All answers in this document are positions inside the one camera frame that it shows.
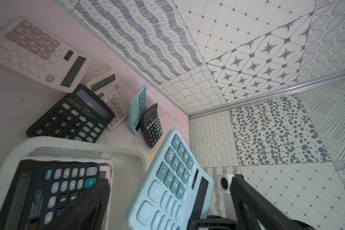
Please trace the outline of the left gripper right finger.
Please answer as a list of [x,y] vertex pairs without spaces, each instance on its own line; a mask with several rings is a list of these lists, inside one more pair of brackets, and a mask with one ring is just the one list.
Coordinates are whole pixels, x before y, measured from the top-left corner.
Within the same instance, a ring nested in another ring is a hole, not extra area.
[[313,230],[309,224],[288,218],[263,195],[235,174],[230,193],[237,217],[237,230]]

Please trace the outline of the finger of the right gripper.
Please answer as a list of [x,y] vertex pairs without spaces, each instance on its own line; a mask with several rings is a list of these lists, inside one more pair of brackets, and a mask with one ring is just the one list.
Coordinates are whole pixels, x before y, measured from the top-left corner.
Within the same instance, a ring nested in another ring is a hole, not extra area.
[[207,216],[206,219],[191,218],[187,230],[236,230],[237,222],[221,216]]

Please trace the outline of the white plastic storage box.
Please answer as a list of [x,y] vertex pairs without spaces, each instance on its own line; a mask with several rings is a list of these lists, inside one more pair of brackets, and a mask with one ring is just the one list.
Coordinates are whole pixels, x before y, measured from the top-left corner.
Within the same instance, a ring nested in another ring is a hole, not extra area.
[[111,167],[111,194],[106,230],[128,230],[126,213],[146,173],[141,151],[53,137],[22,141],[0,161],[0,211],[20,161],[104,163]]

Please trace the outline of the black calculator back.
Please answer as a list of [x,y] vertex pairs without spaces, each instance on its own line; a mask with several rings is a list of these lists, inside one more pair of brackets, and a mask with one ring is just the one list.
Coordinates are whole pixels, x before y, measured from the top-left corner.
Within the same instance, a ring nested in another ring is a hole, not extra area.
[[140,121],[141,133],[150,149],[156,145],[163,134],[157,109],[158,104],[155,103],[144,112]]

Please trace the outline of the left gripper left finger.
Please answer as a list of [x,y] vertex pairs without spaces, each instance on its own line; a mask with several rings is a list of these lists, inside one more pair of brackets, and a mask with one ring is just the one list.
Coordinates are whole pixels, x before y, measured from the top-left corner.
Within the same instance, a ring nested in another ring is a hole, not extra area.
[[110,184],[100,179],[53,221],[45,230],[100,230],[110,197]]

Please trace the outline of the small black calculator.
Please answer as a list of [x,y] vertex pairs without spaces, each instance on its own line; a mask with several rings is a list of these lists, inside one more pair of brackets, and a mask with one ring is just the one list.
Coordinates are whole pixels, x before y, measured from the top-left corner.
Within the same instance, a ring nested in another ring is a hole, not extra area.
[[115,117],[102,99],[79,84],[28,128],[26,135],[95,143]]

